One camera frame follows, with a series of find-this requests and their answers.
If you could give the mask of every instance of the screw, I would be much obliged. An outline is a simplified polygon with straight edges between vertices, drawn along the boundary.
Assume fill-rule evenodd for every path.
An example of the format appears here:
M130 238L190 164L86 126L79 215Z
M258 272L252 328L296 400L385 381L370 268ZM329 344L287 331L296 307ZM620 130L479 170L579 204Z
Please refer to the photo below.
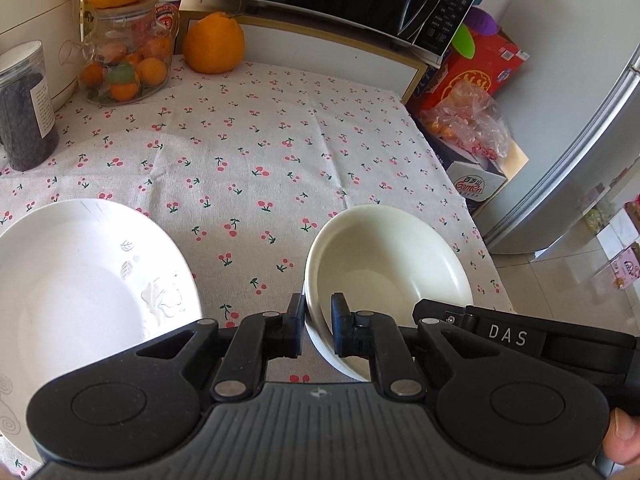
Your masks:
M422 385L412 379L399 379L391 383L391 391L399 397L413 397L422 391Z
M220 381L213 390L220 397L238 397L245 393L246 386L240 381Z

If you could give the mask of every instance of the cherry print tablecloth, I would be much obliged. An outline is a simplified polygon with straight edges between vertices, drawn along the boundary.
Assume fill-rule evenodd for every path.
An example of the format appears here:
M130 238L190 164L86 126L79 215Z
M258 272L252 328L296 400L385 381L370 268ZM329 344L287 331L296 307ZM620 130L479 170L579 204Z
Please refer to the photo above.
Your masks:
M0 234L58 200L126 204L176 242L206 316L222 326L285 309L319 229L373 203L435 228L460 258L476 305L511 310L464 200L391 92L249 62L203 76L175 57L155 95L111 108L76 94L56 124L60 146L39 168L19 173L0 158ZM346 379L308 339L301 358L274 362L269 377ZM0 460L24 476L35 466L3 438Z

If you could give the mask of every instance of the finger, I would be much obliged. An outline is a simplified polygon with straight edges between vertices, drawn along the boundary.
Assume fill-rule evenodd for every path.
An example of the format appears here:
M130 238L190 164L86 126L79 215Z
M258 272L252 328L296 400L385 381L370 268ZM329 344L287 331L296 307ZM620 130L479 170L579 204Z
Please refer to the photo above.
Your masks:
M616 473L609 480L640 480L640 467L629 467Z
M602 442L610 460L629 465L640 460L640 418L616 408L609 417L609 430Z

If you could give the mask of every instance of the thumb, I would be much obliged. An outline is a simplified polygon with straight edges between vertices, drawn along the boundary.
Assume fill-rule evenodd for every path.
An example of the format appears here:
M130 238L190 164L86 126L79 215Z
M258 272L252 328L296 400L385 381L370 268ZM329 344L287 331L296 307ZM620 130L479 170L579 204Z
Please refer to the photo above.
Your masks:
M602 442L610 460L623 465L640 463L640 418L616 408L609 417L609 430Z

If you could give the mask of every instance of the red box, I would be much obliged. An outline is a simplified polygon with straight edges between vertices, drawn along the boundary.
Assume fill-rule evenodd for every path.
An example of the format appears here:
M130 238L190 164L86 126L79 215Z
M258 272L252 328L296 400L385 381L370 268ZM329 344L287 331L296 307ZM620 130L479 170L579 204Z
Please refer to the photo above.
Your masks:
M439 70L427 70L414 90L406 107L415 116L433 108L449 95L461 79L484 88L489 95L502 86L529 55L521 51L502 31L493 36L472 33L476 42L473 59L460 56L453 50Z

